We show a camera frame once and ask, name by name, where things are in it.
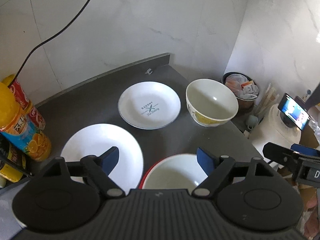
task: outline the white plate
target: white plate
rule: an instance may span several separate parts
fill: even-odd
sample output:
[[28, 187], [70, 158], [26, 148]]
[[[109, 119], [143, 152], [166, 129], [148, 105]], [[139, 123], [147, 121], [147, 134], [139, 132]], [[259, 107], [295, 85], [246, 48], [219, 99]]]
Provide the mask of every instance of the white plate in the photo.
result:
[[186, 188], [191, 193], [208, 176], [194, 154], [178, 154], [156, 164], [146, 176], [143, 189]]
[[[66, 162], [75, 162], [87, 155], [100, 156], [112, 146], [119, 148], [119, 162], [109, 177], [128, 194], [141, 180], [143, 156], [138, 142], [125, 129], [106, 123], [85, 127], [67, 141], [61, 156]], [[82, 178], [71, 178], [83, 182]]]
[[121, 117], [140, 129], [159, 129], [173, 122], [181, 109], [180, 98], [158, 82], [141, 82], [127, 88], [119, 98]]

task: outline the gray countertop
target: gray countertop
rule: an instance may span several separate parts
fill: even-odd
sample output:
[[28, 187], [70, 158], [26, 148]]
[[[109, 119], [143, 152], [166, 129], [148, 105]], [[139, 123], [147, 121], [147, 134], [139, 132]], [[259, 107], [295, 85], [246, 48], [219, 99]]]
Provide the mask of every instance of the gray countertop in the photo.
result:
[[[49, 159], [60, 155], [63, 146], [74, 133], [96, 123], [111, 123], [129, 131], [143, 151], [144, 171], [170, 155], [195, 153], [197, 147], [216, 156], [229, 155], [237, 161], [249, 161], [252, 157], [260, 156], [232, 122], [206, 128], [193, 121], [186, 107], [185, 90], [188, 81], [168, 65], [169, 58], [170, 55], [165, 55], [136, 63], [41, 105], [38, 109], [46, 120], [44, 133], [52, 142]], [[149, 68], [153, 71], [151, 75], [145, 74]], [[158, 130], [141, 130], [121, 118], [117, 107], [120, 95], [131, 85], [143, 81], [164, 83], [179, 95], [181, 112], [170, 125]], [[34, 165], [33, 168], [38, 170], [48, 161]]]

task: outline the smartphone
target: smartphone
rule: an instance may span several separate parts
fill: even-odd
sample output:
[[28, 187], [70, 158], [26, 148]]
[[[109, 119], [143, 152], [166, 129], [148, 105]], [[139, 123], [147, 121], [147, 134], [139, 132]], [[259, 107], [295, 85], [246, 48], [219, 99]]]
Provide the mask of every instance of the smartphone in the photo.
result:
[[310, 115], [287, 93], [281, 99], [278, 109], [289, 117], [301, 131], [310, 120]]

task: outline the black cable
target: black cable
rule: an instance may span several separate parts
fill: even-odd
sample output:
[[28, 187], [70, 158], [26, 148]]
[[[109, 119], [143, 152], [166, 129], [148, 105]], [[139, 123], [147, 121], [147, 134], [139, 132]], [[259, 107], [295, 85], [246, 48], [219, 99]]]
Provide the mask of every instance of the black cable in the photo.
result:
[[18, 75], [20, 74], [21, 70], [23, 69], [24, 65], [26, 64], [27, 60], [30, 58], [31, 54], [38, 49], [39, 47], [41, 47], [42, 45], [46, 44], [47, 42], [53, 40], [55, 37], [57, 37], [58, 35], [60, 35], [61, 33], [63, 33], [77, 18], [78, 16], [83, 12], [83, 10], [87, 7], [88, 3], [90, 2], [90, 0], [87, 0], [84, 4], [84, 6], [81, 8], [81, 10], [77, 13], [77, 15], [58, 33], [56, 33], [55, 35], [53, 35], [52, 37], [48, 38], [47, 40], [41, 42], [39, 45], [35, 46], [33, 48], [32, 51], [30, 51], [30, 53], [28, 54], [28, 56], [26, 57], [26, 59], [24, 60], [24, 62], [22, 63], [21, 67], [19, 68], [18, 72], [16, 73], [16, 75], [14, 76], [13, 80], [11, 81], [10, 85], [8, 87], [10, 87], [13, 82], [17, 79]]

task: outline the human hand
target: human hand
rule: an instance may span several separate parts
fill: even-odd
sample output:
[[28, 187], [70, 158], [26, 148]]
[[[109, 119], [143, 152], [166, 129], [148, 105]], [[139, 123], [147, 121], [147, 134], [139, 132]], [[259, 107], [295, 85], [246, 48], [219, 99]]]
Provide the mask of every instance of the human hand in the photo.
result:
[[318, 198], [314, 195], [307, 203], [308, 208], [313, 208], [309, 219], [304, 225], [304, 236], [308, 239], [309, 237], [315, 237], [319, 232], [319, 220], [318, 220]]

